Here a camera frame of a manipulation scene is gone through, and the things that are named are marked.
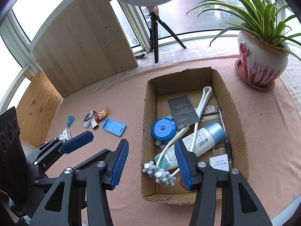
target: flower pot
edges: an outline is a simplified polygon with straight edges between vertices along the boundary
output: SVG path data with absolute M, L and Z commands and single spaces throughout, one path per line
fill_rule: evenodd
M 285 42 L 281 46 L 290 49 Z M 238 48 L 244 75 L 256 86 L 272 83 L 287 66 L 288 52 L 275 48 L 245 31 L 238 34 Z

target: black speaker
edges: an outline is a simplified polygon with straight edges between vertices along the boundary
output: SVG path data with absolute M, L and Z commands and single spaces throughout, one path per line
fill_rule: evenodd
M 0 190 L 15 203 L 26 198 L 26 157 L 20 142 L 15 107 L 0 115 Z

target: small white bottle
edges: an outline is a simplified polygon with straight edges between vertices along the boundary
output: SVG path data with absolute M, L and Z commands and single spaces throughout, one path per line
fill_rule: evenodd
M 199 157 L 208 150 L 212 149 L 215 144 L 217 144 L 225 137 L 226 133 L 224 129 L 221 127 L 220 124 L 214 121 L 209 125 L 198 130 L 193 152 L 197 155 L 197 157 Z M 188 151 L 191 148 L 192 139 L 193 133 L 182 139 Z M 155 156 L 155 162 L 158 161 L 160 154 Z M 175 155 L 175 145 L 172 145 L 168 148 L 168 150 L 166 151 L 165 155 L 162 157 L 159 163 L 159 167 L 164 168 L 165 171 L 178 167 Z

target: pink saucer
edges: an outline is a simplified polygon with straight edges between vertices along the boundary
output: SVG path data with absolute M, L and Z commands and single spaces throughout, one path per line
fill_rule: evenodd
M 271 89 L 273 89 L 273 87 L 275 86 L 275 82 L 271 82 L 269 84 L 267 84 L 266 86 L 262 86 L 262 87 L 258 87 L 258 86 L 255 86 L 252 82 L 250 82 L 246 76 L 244 75 L 243 73 L 243 64 L 241 63 L 240 59 L 237 59 L 235 61 L 235 69 L 237 71 L 237 73 L 240 75 L 240 77 L 246 82 L 248 83 L 250 86 L 258 89 L 258 90 L 261 90 L 261 91 L 269 91 Z

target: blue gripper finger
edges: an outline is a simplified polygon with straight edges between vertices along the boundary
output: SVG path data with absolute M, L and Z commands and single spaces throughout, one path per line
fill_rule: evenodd
M 199 161 L 196 154 L 189 152 L 182 139 L 179 139 L 175 142 L 175 155 L 184 185 L 188 190 L 198 189 L 202 178 L 196 170 L 196 165 Z
M 128 157 L 128 150 L 128 141 L 126 139 L 121 139 L 117 149 L 106 156 L 104 161 L 107 163 L 108 167 L 103 183 L 105 189 L 113 190 L 119 184 Z
M 91 133 L 90 131 L 85 131 L 84 133 L 81 133 L 76 137 L 64 142 L 59 152 L 61 154 L 70 154 L 71 152 L 92 142 L 93 139 L 94 139 L 93 133 Z
M 192 181 L 190 179 L 190 169 L 180 147 L 179 141 L 175 142 L 175 155 L 180 168 L 183 183 L 185 184 L 187 189 L 190 190 L 192 187 Z

